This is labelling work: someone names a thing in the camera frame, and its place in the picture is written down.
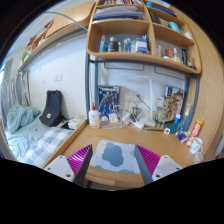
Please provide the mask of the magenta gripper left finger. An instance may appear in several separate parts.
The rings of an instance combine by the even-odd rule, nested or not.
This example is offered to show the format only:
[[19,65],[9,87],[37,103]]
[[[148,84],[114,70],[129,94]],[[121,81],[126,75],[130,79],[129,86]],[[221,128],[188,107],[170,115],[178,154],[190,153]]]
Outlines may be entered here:
[[67,157],[59,155],[44,170],[83,186],[92,154],[92,145],[87,145]]

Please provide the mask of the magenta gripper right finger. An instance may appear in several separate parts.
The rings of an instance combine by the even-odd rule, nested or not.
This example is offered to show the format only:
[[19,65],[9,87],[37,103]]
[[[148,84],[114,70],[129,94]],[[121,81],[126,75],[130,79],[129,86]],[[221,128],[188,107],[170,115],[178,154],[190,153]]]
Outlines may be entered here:
[[139,145],[135,146],[134,155],[145,185],[182,169],[182,167],[168,155],[159,156]]

